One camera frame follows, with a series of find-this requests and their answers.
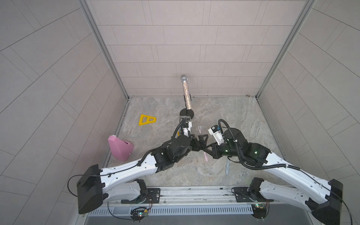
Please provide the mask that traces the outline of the pink toothbrush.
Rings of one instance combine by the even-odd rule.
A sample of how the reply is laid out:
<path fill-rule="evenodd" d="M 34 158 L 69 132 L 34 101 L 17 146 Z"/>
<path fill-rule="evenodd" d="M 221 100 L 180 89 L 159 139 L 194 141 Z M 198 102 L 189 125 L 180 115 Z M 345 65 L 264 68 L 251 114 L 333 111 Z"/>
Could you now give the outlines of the pink toothbrush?
<path fill-rule="evenodd" d="M 198 126 L 198 130 L 199 130 L 199 133 L 202 135 L 202 126 Z M 202 137 L 199 138 L 199 142 L 200 142 L 201 146 L 204 148 L 204 146 L 203 146 L 204 142 L 203 142 Z M 208 162 L 208 155 L 206 152 L 204 152 L 204 158 L 205 158 L 205 161 Z"/>

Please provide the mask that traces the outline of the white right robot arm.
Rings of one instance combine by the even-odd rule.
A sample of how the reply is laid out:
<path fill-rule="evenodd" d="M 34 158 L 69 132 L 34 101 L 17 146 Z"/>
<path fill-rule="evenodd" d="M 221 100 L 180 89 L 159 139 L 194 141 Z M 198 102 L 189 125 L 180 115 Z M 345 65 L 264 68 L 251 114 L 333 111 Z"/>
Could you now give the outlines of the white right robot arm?
<path fill-rule="evenodd" d="M 327 181 L 303 171 L 270 149 L 248 142 L 236 128 L 223 131 L 215 125 L 209 133 L 216 140 L 211 146 L 213 158 L 237 157 L 238 163 L 245 168 L 269 172 L 292 185 L 285 187 L 254 178 L 247 190 L 253 201 L 280 201 L 310 212 L 325 225 L 340 224 L 344 188 L 340 181 Z"/>

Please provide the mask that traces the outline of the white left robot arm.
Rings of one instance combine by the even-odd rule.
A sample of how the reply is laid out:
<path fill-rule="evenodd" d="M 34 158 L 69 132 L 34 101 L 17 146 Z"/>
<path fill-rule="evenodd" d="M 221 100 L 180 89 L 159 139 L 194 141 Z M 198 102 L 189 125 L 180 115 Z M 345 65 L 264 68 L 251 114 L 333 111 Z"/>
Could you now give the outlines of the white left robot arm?
<path fill-rule="evenodd" d="M 180 135 L 130 163 L 102 169 L 98 165 L 90 166 L 84 174 L 79 175 L 76 184 L 79 214 L 94 211 L 104 202 L 144 201 L 148 192 L 140 177 L 172 168 L 191 151 L 205 150 L 208 137 Z"/>

